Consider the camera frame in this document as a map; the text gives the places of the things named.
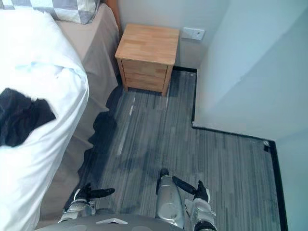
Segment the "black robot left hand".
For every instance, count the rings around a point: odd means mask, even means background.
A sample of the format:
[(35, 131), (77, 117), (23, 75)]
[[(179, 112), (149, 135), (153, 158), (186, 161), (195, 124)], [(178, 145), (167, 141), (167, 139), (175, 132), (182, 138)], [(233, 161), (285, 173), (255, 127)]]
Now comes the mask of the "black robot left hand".
[(74, 200), (83, 199), (90, 201), (91, 199), (103, 198), (112, 195), (115, 192), (114, 188), (93, 190), (91, 184), (88, 183), (82, 188), (77, 189)]

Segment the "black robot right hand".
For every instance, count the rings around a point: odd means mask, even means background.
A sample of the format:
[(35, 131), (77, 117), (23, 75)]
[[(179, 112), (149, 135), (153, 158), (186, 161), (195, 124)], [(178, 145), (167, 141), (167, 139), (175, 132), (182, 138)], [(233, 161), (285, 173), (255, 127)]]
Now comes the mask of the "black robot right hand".
[(195, 188), (189, 183), (186, 183), (185, 181), (179, 179), (176, 176), (172, 177), (173, 182), (176, 186), (181, 188), (182, 190), (186, 191), (187, 193), (194, 196), (194, 199), (200, 198), (204, 201), (207, 201), (209, 203), (210, 201), (210, 193), (209, 190), (204, 186), (203, 182), (201, 180), (198, 181), (198, 187)]

